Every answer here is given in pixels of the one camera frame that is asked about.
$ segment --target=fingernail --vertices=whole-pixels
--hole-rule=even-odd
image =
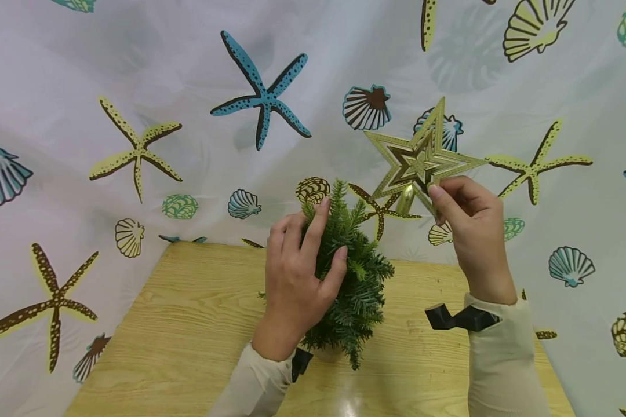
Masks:
[[[436,184],[429,185],[428,191],[429,197],[431,198],[438,198],[442,195],[442,188],[440,188]]]

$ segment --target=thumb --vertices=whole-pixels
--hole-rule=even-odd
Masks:
[[[330,302],[336,299],[343,278],[345,278],[345,271],[348,268],[345,264],[346,258],[348,258],[348,246],[339,247],[334,254],[334,259],[332,259],[332,267],[327,272],[325,280],[321,282],[321,296]]]
[[[466,212],[459,207],[457,202],[454,201],[454,198],[452,198],[452,196],[450,196],[447,191],[442,189],[439,185],[429,185],[428,191],[429,197],[434,203],[434,207],[436,207],[436,210],[445,216],[445,219],[450,222],[450,225],[453,225],[454,227],[455,224],[459,224],[459,222],[468,218]]]

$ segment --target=wood grain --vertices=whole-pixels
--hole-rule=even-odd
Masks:
[[[169,246],[67,417],[204,416],[227,383],[264,303],[265,250]],[[457,267],[394,262],[384,324],[361,369],[313,359],[279,416],[468,416],[468,337],[434,331],[424,308],[463,306]],[[536,367],[553,416],[573,416],[537,343]]]

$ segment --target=pine needles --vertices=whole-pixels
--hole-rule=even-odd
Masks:
[[[348,246],[348,272],[339,295],[321,322],[309,330],[303,340],[308,348],[336,348],[348,355],[352,369],[359,368],[364,342],[373,335],[373,327],[383,321],[383,281],[394,275],[394,267],[376,254],[378,242],[370,242],[359,230],[365,202],[359,200],[348,209],[344,197],[348,185],[336,180],[330,196],[331,210],[322,236],[316,277],[323,280],[332,265],[334,252]],[[306,224],[313,220],[315,209],[305,203]]]

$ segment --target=star tree topper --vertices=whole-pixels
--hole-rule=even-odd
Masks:
[[[444,113],[445,97],[442,97],[411,140],[364,131],[390,164],[390,170],[371,197],[378,199],[412,189],[424,207],[436,215],[436,209],[428,198],[428,186],[438,185],[445,177],[461,174],[487,163],[483,159],[442,148]],[[407,214],[410,210],[410,202],[400,203],[399,206],[405,208],[406,212],[402,214]]]

